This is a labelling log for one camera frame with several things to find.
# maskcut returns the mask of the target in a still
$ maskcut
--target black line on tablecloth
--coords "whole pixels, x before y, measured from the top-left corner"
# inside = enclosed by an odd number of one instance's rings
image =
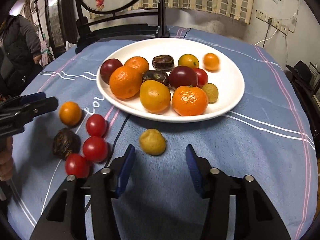
[[[191,31],[191,28],[189,30],[187,30],[186,34],[184,35],[183,39],[187,36],[187,33]]]
[[[123,131],[123,128],[124,128],[125,124],[126,124],[127,121],[129,120],[130,116],[131,116],[131,114],[128,114],[127,117],[125,118],[125,120],[124,120],[124,122],[123,122],[123,124],[122,124],[122,126],[121,126],[121,128],[120,128],[120,130],[119,130],[119,132],[118,132],[118,134],[117,134],[117,136],[116,136],[116,139],[115,139],[115,141],[113,142],[113,146],[112,146],[110,155],[109,155],[109,157],[108,157],[108,159],[107,159],[107,162],[106,162],[106,164],[104,165],[104,167],[107,167],[107,166],[109,165],[110,160],[111,160],[111,158],[112,158],[112,156],[113,156],[113,152],[115,151],[115,148],[116,148],[116,143],[117,143],[117,141],[118,141],[118,139],[119,139],[119,137],[120,137],[120,135],[121,135],[121,133],[122,133],[122,131]],[[88,210],[88,208],[90,207],[90,205],[91,205],[91,199],[88,201],[87,205],[86,205],[85,208],[84,208],[84,212],[85,212],[85,213],[87,212],[87,210]]]

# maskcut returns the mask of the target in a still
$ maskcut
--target cherry tomato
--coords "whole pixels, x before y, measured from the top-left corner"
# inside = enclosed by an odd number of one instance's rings
[[[205,84],[208,83],[208,74],[202,68],[194,68],[194,72],[196,72],[198,76],[198,87],[203,87]]]
[[[91,115],[86,124],[87,132],[90,136],[102,137],[107,131],[107,122],[100,114]]]
[[[192,68],[177,66],[170,72],[169,83],[174,90],[181,86],[196,87],[198,76]]]
[[[86,160],[100,163],[108,155],[107,143],[101,137],[89,137],[83,144],[83,154]]]
[[[89,175],[89,164],[81,155],[71,153],[65,164],[66,174],[75,175],[78,179],[86,178]]]
[[[120,62],[120,60],[116,58],[106,60],[100,68],[100,75],[102,80],[108,84],[111,74],[119,67],[122,67],[122,63]]]

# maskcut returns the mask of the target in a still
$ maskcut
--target dark wooden cabinet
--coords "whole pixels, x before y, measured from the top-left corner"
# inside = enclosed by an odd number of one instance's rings
[[[55,58],[66,51],[66,41],[76,43],[77,29],[73,0],[44,0],[49,45]]]

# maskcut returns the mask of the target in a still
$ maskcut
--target metal screw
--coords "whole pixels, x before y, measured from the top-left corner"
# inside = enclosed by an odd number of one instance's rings
[[[217,169],[217,168],[212,168],[212,169],[210,169],[210,173],[211,173],[211,174],[219,174],[220,171],[219,171],[219,169]]]
[[[103,168],[102,170],[101,170],[101,173],[102,174],[109,174],[111,172],[111,169],[109,169],[109,168]]]
[[[247,176],[245,176],[245,180],[248,181],[248,182],[253,182],[254,181],[254,177],[251,176],[251,175],[247,175]]]
[[[76,176],[75,175],[69,175],[68,177],[67,177],[67,181],[74,181],[76,179]]]

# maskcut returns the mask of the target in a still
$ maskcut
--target orange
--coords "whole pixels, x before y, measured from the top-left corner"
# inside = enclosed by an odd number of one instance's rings
[[[122,66],[117,68],[110,76],[109,86],[111,92],[119,99],[128,99],[139,92],[142,76],[138,70]]]
[[[178,60],[178,66],[186,66],[189,68],[199,68],[199,60],[192,54],[182,55]]]
[[[201,115],[208,103],[207,94],[198,87],[178,87],[172,96],[172,107],[182,116]]]
[[[133,67],[138,70],[141,74],[149,70],[149,63],[144,57],[132,57],[129,58],[124,66]]]
[[[203,57],[203,64],[206,70],[209,71],[216,71],[219,69],[220,60],[217,55],[213,53],[207,53]]]
[[[159,113],[168,108],[171,101],[170,90],[164,84],[147,80],[140,87],[140,102],[151,113]]]
[[[79,123],[81,116],[82,110],[75,102],[65,102],[59,109],[59,117],[61,122],[68,126],[74,126]]]

